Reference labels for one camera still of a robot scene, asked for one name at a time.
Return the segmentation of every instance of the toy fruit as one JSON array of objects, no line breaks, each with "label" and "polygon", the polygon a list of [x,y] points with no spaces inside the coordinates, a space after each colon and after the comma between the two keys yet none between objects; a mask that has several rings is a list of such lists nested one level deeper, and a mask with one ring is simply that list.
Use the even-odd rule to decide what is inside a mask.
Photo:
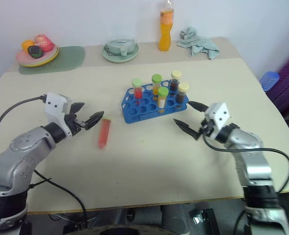
[{"label": "toy fruit", "polygon": [[54,47],[51,40],[44,34],[35,36],[34,40],[36,45],[39,46],[44,52],[50,51]]},{"label": "toy fruit", "polygon": [[22,43],[22,49],[24,52],[28,53],[28,47],[34,46],[35,42],[32,40],[26,40]]},{"label": "toy fruit", "polygon": [[28,53],[33,58],[40,58],[43,56],[43,51],[39,46],[30,46],[28,47]]}]

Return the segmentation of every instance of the bottle cap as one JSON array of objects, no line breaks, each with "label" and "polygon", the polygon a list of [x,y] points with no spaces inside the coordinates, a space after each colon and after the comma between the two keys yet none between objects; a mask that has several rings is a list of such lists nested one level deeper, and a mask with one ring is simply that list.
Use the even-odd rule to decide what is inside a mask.
[{"label": "bottle cap", "polygon": [[167,87],[160,87],[158,89],[158,95],[164,97],[164,96],[168,96],[168,89]]},{"label": "bottle cap", "polygon": [[160,83],[162,81],[162,75],[160,75],[160,74],[154,74],[153,76],[152,76],[152,82],[154,82],[154,83]]},{"label": "bottle cap", "polygon": [[142,81],[140,78],[134,78],[132,84],[133,84],[133,87],[141,87]]},{"label": "bottle cap", "polygon": [[186,82],[180,82],[178,85],[178,90],[180,92],[187,92],[189,90],[190,86]]},{"label": "bottle cap", "polygon": [[179,70],[174,70],[172,71],[172,78],[179,80],[181,77],[182,73]]}]

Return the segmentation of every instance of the red apple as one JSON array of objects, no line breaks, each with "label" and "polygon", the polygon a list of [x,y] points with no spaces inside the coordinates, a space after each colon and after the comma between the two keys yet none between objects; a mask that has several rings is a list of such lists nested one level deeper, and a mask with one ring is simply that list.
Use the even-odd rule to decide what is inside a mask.
[{"label": "red apple", "polygon": [[44,34],[35,36],[34,40],[36,45],[39,46],[44,52],[50,51],[54,47],[52,41]]}]

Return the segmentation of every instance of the orange juice bottle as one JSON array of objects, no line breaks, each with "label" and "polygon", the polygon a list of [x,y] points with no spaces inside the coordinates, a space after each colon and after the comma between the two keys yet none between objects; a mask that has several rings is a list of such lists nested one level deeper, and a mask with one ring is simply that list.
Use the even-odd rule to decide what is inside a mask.
[{"label": "orange juice bottle", "polygon": [[166,0],[165,6],[160,11],[160,32],[159,50],[168,51],[170,47],[170,30],[173,27],[174,9],[171,0]]}]

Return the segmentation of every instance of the pink plate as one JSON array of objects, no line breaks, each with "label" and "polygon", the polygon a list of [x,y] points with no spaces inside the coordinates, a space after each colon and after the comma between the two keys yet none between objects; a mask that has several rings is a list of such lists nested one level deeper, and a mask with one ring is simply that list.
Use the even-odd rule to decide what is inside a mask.
[{"label": "pink plate", "polygon": [[35,64],[35,63],[39,63],[41,61],[45,61],[46,59],[50,58],[53,54],[56,53],[57,47],[54,44],[54,47],[52,50],[48,51],[48,52],[44,52],[43,56],[41,58],[35,59],[33,57],[31,57],[29,54],[27,54],[26,52],[24,52],[23,50],[20,50],[15,58],[18,61],[18,63],[20,64]]}]

